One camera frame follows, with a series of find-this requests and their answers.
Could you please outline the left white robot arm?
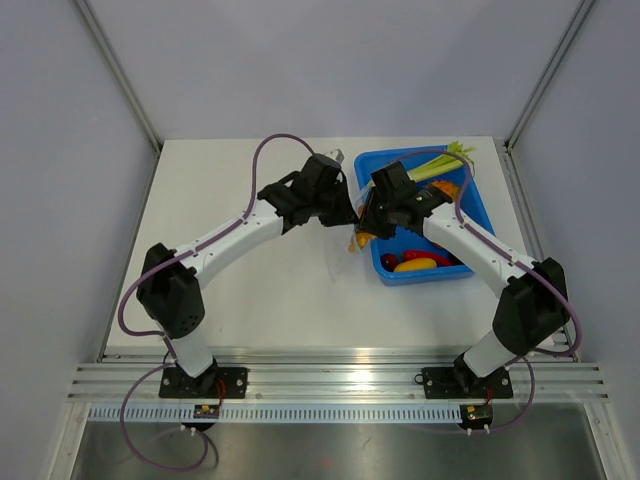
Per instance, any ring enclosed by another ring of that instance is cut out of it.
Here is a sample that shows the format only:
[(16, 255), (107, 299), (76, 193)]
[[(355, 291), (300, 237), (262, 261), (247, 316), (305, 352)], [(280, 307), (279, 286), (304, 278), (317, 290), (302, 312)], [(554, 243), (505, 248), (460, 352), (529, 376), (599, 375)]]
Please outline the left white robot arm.
[(136, 298), (160, 327), (191, 396), (206, 397), (216, 385), (216, 360), (201, 328), (202, 290), (254, 248), (312, 218), (324, 227), (356, 224), (343, 160), (339, 149), (315, 153), (301, 170), (260, 190), (239, 218), (178, 249), (159, 243), (147, 251)]

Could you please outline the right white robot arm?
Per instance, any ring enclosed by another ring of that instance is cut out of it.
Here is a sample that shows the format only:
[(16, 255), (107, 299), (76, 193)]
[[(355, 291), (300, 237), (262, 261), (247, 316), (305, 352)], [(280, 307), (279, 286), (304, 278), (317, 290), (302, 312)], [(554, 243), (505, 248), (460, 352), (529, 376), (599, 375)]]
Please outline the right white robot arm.
[(434, 182), (419, 187), (399, 161), (373, 172), (371, 181), (362, 230), (391, 239), (404, 228), (426, 238), (468, 266), (498, 299), (489, 332), (454, 362), (452, 377), (460, 393), (478, 395), (490, 375), (526, 357), (572, 320), (557, 261), (538, 262), (499, 242), (463, 213), (460, 194)]

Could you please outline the clear zip top bag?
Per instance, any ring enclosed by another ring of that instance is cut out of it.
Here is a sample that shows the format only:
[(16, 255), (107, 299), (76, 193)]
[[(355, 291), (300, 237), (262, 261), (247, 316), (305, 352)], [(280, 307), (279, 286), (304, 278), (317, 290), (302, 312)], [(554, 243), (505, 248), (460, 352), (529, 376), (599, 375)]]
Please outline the clear zip top bag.
[(348, 251), (351, 236), (356, 230), (358, 230), (357, 225), (332, 227), (328, 230), (328, 237), (324, 243), (324, 254), (327, 270), (334, 280), (345, 276), (369, 249), (368, 245), (360, 252), (350, 253)]

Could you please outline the blue plastic tray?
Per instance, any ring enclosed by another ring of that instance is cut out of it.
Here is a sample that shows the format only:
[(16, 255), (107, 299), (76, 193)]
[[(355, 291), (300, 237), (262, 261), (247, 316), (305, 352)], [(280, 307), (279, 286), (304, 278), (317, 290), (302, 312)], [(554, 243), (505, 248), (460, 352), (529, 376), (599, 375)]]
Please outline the blue plastic tray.
[[(434, 160), (438, 156), (438, 152), (445, 148), (444, 145), (439, 145), (361, 153), (354, 160), (354, 171), (358, 186), (365, 188), (371, 181), (373, 172), (397, 159), (410, 171)], [(469, 183), (465, 191), (461, 201), (461, 211), (489, 233), (494, 232), (474, 181)], [(397, 229), (396, 235), (391, 239), (372, 241), (370, 243), (370, 251), (375, 272), (378, 274), (382, 284), (387, 287), (460, 280), (473, 275), (472, 270), (460, 263), (453, 254), (403, 228)], [(436, 260), (438, 265), (430, 269), (398, 273), (385, 268), (385, 258), (395, 257), (399, 262), (403, 262), (404, 254), (407, 252), (426, 254), (429, 258)]]

